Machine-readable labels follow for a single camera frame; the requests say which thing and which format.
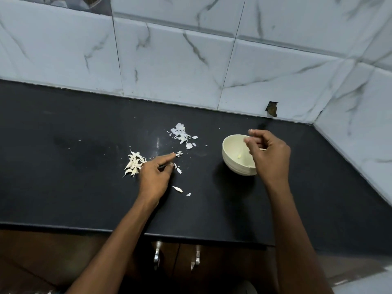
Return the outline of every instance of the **hole in wall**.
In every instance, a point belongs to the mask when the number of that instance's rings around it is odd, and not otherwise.
[[[267,105],[267,108],[265,109],[265,111],[267,111],[268,114],[270,114],[271,116],[273,116],[274,118],[277,117],[276,111],[277,111],[277,102],[273,102],[270,101]]]

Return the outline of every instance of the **hand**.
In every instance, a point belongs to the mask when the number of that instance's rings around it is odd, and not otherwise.
[[[159,156],[143,164],[140,170],[139,197],[147,200],[155,208],[159,199],[163,196],[169,183],[170,175],[173,171],[173,159],[175,153]],[[162,172],[158,167],[167,164]]]
[[[266,187],[288,186],[290,147],[269,131],[249,130],[248,133],[251,137],[244,138],[244,142],[253,156],[257,174]]]

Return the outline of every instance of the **kitchen counter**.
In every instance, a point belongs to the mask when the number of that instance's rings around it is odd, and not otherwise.
[[[169,136],[178,122],[197,147]],[[182,174],[169,185],[184,192],[169,187],[145,235],[273,245],[262,182],[222,160],[223,139],[249,128],[291,146],[291,190],[317,250],[392,256],[392,208],[310,125],[9,81],[0,81],[0,224],[112,231],[138,192],[137,177],[123,178],[130,149],[146,158],[181,150]]]

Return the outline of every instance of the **cream ceramic bowl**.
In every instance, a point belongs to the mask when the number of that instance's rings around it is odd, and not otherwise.
[[[246,135],[236,134],[230,135],[223,140],[222,156],[223,161],[237,174],[240,175],[256,175],[256,167],[249,148],[244,142]]]

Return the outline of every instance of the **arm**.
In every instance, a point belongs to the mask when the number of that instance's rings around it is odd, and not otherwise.
[[[269,131],[249,130],[249,134],[252,137],[245,142],[271,203],[280,293],[333,294],[288,185],[290,147]]]
[[[115,294],[120,287],[128,260],[159,199],[167,189],[175,153],[157,157],[140,171],[139,195],[98,254],[91,260],[66,294]],[[158,167],[169,163],[164,171]]]

